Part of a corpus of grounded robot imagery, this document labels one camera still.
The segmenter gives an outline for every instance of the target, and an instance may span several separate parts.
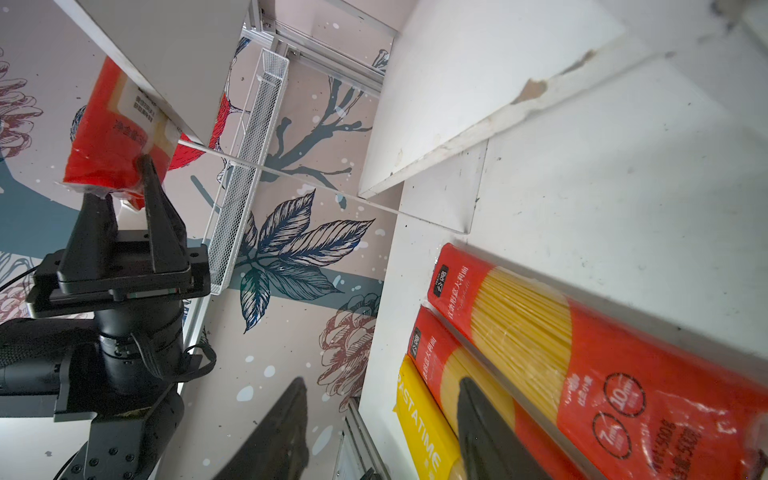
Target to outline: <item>mesh basket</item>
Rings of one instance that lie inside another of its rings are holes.
[[[240,144],[239,158],[263,164],[283,100],[287,74],[288,59],[263,49],[257,68],[259,87]],[[218,212],[218,218],[208,243],[210,292],[213,295],[220,295],[229,286],[260,176],[259,170],[230,161],[224,171],[212,213],[213,218]]]

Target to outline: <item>plastic packaging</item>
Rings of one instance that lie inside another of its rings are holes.
[[[554,440],[509,395],[493,375],[442,325],[421,307],[409,344],[413,359],[429,391],[458,435],[459,382],[469,377],[488,397],[520,443],[553,480],[585,478]]]
[[[162,181],[181,132],[109,57],[80,120],[64,183],[144,206],[138,158],[149,154]]]
[[[406,356],[397,378],[397,418],[419,480],[465,480],[458,439]]]
[[[762,474],[762,386],[451,244],[428,297],[611,480]]]

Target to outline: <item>dark blue leaf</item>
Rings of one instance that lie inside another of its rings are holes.
[[[243,309],[245,331],[254,328],[270,304],[270,281],[261,270],[248,270],[240,281],[240,308]]]
[[[373,220],[336,220],[304,232],[280,250],[278,257],[294,265],[325,266],[354,250]]]
[[[276,260],[265,271],[275,288],[294,300],[315,300],[339,292],[316,266],[292,265]]]
[[[259,252],[276,253],[310,225],[315,191],[282,202],[264,221],[259,235]]]
[[[243,241],[240,243],[240,255],[251,259],[256,257],[256,242],[259,240],[259,231],[253,220],[253,212],[248,212],[248,221],[243,232]]]

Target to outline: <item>chipped paint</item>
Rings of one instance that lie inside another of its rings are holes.
[[[592,58],[594,58],[595,55],[598,53],[595,50],[587,50],[587,53],[584,54],[580,59],[578,59],[573,65],[566,68],[565,70],[561,71],[559,75],[565,75],[567,73],[571,73],[573,70],[578,70],[579,68],[583,67],[585,63],[590,61]]]
[[[522,90],[520,90],[520,95],[518,95],[518,97],[512,101],[511,105],[517,105],[524,101],[529,101],[535,98],[539,98],[546,91],[547,91],[546,80],[536,81],[533,78],[531,78],[525,82],[525,86],[523,87]]]

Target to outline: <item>white spot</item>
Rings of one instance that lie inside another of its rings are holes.
[[[315,190],[315,187],[313,187],[312,185],[304,184],[301,186],[300,189],[296,190],[296,193],[298,193],[299,195],[306,195],[312,190]]]
[[[326,445],[328,445],[328,441],[331,439],[332,433],[333,433],[332,425],[328,425],[323,429],[322,432],[320,432],[320,435],[317,437],[317,440],[315,440],[315,445],[312,445],[312,455],[317,455],[326,447]]]
[[[253,387],[248,385],[237,393],[238,402],[249,402],[253,398]]]

